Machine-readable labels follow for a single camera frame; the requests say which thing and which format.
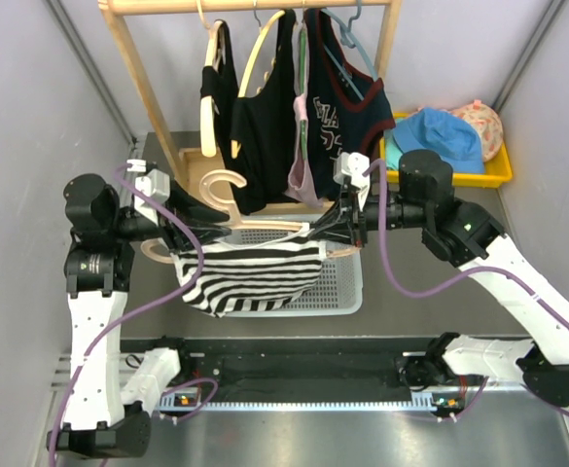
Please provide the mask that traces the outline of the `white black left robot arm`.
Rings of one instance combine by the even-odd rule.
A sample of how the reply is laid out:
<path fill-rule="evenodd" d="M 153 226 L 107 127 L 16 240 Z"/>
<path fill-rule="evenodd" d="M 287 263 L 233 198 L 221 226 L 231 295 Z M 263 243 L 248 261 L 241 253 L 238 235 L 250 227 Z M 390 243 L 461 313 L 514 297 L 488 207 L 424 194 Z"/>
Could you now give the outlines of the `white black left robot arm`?
<path fill-rule="evenodd" d="M 176 344 L 165 344 L 147 350 L 127 383 L 120 382 L 132 245 L 161 239 L 174 253 L 189 251 L 229 234 L 229 217 L 158 169 L 125 187 L 133 193 L 129 206 L 93 173 L 77 176 L 63 191 L 72 239 L 64 264 L 72 344 L 70 381 L 47 435 L 51 465 L 60 455 L 101 461 L 143 456 L 167 386 L 187 383 L 194 371 Z"/>

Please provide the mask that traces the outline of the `beige wooden hanger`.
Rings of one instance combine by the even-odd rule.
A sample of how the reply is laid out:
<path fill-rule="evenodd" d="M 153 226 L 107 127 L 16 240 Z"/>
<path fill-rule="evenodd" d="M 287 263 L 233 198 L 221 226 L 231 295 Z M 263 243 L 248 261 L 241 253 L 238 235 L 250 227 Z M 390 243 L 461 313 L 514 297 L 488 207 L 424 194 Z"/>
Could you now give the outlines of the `beige wooden hanger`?
<path fill-rule="evenodd" d="M 206 173 L 199 182 L 199 193 L 202 199 L 211 207 L 227 212 L 229 220 L 224 225 L 232 230 L 267 230 L 298 233 L 309 225 L 301 222 L 279 221 L 279 220 L 255 220 L 244 219 L 232 198 L 220 198 L 212 192 L 212 185 L 218 182 L 227 182 L 237 188 L 246 186 L 246 179 L 231 170 L 215 169 Z M 163 256 L 154 252 L 154 248 L 159 245 L 158 240 L 146 240 L 140 245 L 141 252 L 150 260 L 161 264 L 171 265 L 171 255 Z M 360 247 L 347 247 L 339 250 L 327 251 L 327 258 L 343 258 L 351 256 L 360 251 Z"/>

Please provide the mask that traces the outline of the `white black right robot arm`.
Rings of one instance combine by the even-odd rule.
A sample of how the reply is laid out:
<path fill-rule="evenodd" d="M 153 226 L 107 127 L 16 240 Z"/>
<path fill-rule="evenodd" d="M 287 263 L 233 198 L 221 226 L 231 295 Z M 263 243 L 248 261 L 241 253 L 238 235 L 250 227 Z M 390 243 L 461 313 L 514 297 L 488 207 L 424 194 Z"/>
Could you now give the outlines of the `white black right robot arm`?
<path fill-rule="evenodd" d="M 391 230 L 418 229 L 422 244 L 472 279 L 525 330 L 522 340 L 446 332 L 401 368 L 413 388 L 447 385 L 459 377 L 518 383 L 544 402 L 569 407 L 569 301 L 536 271 L 503 225 L 481 205 L 458 198 L 449 163 L 430 150 L 401 156 L 398 190 L 388 188 L 383 161 L 358 153 L 334 165 L 339 186 L 332 207 L 311 234 L 355 247 L 369 232 L 385 241 Z"/>

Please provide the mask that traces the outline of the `black white striped tank top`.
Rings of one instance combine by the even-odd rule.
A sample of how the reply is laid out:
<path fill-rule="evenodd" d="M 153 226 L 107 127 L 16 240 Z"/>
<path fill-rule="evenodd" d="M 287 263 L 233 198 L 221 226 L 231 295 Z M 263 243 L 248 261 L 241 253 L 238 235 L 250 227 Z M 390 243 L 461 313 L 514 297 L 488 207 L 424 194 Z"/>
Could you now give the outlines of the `black white striped tank top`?
<path fill-rule="evenodd" d="M 173 256 L 179 284 L 187 286 L 182 300 L 204 314 L 224 317 L 235 312 L 279 309 L 299 298 L 318 282 L 327 259 L 327 244 L 294 234 L 255 245 L 215 242 L 198 255 L 187 251 Z"/>

